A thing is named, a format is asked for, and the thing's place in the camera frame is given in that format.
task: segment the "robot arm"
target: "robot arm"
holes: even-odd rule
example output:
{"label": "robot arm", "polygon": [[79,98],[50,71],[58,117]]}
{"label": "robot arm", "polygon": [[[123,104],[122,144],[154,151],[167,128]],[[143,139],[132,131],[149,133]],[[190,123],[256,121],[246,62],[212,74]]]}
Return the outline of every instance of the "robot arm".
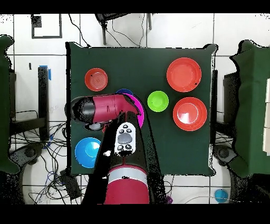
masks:
{"label": "robot arm", "polygon": [[104,124],[94,175],[108,176],[105,204],[149,203],[139,109],[126,95],[79,97],[71,102],[71,117],[84,124]]}

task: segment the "purple bowl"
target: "purple bowl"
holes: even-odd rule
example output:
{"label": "purple bowl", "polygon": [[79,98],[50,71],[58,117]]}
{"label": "purple bowl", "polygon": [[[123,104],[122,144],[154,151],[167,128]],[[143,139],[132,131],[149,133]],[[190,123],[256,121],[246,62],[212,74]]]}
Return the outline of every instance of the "purple bowl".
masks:
{"label": "purple bowl", "polygon": [[132,99],[134,101],[135,106],[138,107],[138,109],[139,109],[139,111],[141,113],[141,115],[137,115],[139,125],[140,125],[140,128],[141,128],[141,126],[143,124],[143,120],[144,120],[144,111],[143,111],[142,105],[141,105],[140,101],[136,97],[134,97],[134,96],[132,96],[130,94],[125,94],[125,95],[129,96],[130,99]]}

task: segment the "table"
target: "table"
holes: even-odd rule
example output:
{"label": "table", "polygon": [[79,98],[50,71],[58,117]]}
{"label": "table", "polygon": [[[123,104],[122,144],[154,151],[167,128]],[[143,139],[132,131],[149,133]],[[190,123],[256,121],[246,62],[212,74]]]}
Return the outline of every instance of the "table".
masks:
{"label": "table", "polygon": [[[211,85],[211,55],[216,51],[214,44],[202,49],[142,49],[142,48],[82,48],[72,42],[67,43],[67,60],[71,66],[71,92],[67,100],[78,96],[111,94],[127,88],[136,94],[146,106],[159,165],[162,174],[213,175],[209,168],[209,109]],[[195,60],[202,73],[201,82],[191,92],[173,90],[166,79],[166,72],[173,60],[188,57]],[[89,90],[84,84],[86,72],[101,68],[108,75],[108,85],[99,92]],[[169,97],[169,106],[160,113],[151,111],[147,98],[155,90],[164,91]],[[207,108],[207,120],[202,128],[186,132],[176,126],[172,118],[175,104],[184,97],[197,97]],[[142,137],[148,134],[146,119],[142,126]],[[75,159],[76,144],[85,137],[102,140],[101,131],[88,131],[71,121],[71,173],[90,174],[92,169],[82,167]]]}

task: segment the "plate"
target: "plate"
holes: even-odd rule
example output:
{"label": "plate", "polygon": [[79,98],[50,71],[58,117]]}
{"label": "plate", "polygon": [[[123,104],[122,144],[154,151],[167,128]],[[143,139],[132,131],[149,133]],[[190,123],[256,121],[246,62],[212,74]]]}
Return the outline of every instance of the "plate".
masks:
{"label": "plate", "polygon": [[75,148],[77,162],[83,167],[94,168],[99,147],[100,141],[96,138],[88,137],[80,140]]}
{"label": "plate", "polygon": [[186,97],[176,103],[172,115],[179,128],[187,131],[198,130],[206,121],[207,109],[199,99]]}
{"label": "plate", "polygon": [[200,80],[200,66],[191,58],[178,58],[167,70],[167,81],[178,92],[192,91],[199,85]]}
{"label": "plate", "polygon": [[169,98],[165,92],[152,92],[147,99],[148,107],[154,112],[162,112],[169,105]]}
{"label": "plate", "polygon": [[108,83],[108,76],[102,69],[93,68],[86,73],[84,82],[90,90],[101,91]]}

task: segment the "black frame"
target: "black frame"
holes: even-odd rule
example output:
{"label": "black frame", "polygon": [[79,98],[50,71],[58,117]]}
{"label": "black frame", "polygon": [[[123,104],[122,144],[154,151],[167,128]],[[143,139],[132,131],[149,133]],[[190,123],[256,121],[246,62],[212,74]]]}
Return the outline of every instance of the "black frame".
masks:
{"label": "black frame", "polygon": [[[10,123],[9,135],[15,135],[28,130],[39,128],[40,140],[49,140],[49,104],[48,104],[48,78],[47,68],[38,68],[38,118],[13,121]],[[11,115],[10,118],[15,118],[15,81],[16,73],[11,71],[9,73],[9,91],[11,98]]]}

